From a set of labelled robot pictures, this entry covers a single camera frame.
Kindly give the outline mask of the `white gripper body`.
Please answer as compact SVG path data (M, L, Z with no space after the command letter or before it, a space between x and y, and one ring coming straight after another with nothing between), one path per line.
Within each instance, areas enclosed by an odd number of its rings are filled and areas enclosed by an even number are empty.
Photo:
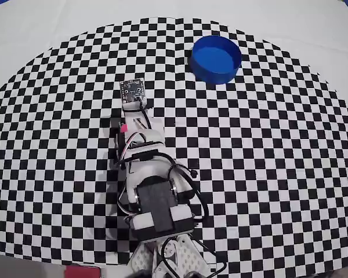
M117 124L115 148L122 154L128 148L164 144L164 137L162 120L150 117L147 111L124 111Z

